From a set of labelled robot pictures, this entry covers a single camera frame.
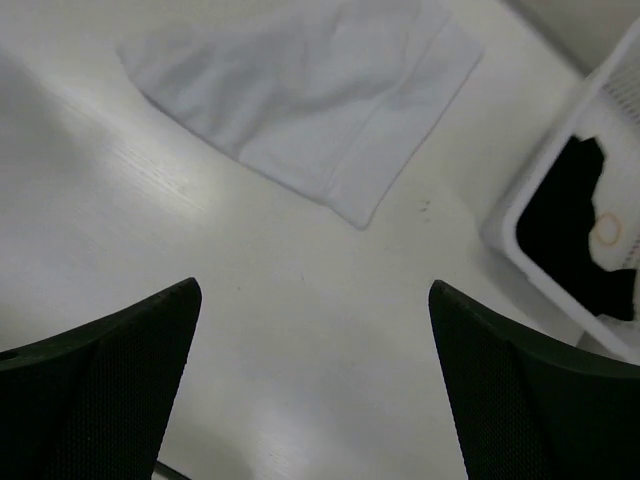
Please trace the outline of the white plastic laundry basket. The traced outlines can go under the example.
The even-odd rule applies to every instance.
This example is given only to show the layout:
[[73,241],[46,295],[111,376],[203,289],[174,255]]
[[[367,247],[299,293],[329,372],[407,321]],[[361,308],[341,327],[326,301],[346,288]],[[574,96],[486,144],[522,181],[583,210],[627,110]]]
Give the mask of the white plastic laundry basket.
[[612,355],[639,361],[639,25],[585,80],[482,227]]

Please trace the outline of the black skirt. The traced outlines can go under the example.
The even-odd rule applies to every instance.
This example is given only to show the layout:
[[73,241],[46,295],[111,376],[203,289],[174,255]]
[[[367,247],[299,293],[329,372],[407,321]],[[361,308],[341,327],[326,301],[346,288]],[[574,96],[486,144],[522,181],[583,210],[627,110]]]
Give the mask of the black skirt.
[[608,271],[589,249],[596,223],[593,195],[605,154],[591,137],[570,137],[516,225],[521,250],[594,316],[630,322],[637,271]]

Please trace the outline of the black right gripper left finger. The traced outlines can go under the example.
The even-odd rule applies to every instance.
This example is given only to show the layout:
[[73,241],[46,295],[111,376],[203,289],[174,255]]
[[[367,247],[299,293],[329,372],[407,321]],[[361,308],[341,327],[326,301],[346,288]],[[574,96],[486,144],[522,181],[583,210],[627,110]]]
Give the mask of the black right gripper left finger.
[[188,278],[2,352],[2,478],[151,478],[201,302]]

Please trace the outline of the white skirt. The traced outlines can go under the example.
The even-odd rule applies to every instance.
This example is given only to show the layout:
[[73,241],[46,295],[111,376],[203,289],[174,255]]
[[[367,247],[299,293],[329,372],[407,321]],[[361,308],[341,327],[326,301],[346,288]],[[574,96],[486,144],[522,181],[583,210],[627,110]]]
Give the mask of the white skirt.
[[435,1],[298,1],[117,54],[181,127],[363,229],[482,51]]

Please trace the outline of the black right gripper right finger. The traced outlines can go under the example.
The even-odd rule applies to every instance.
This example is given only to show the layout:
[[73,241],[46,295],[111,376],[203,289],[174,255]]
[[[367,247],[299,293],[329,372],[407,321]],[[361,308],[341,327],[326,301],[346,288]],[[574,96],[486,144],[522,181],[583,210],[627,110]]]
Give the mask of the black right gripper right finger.
[[638,478],[638,366],[553,339],[442,280],[429,312],[469,478]]

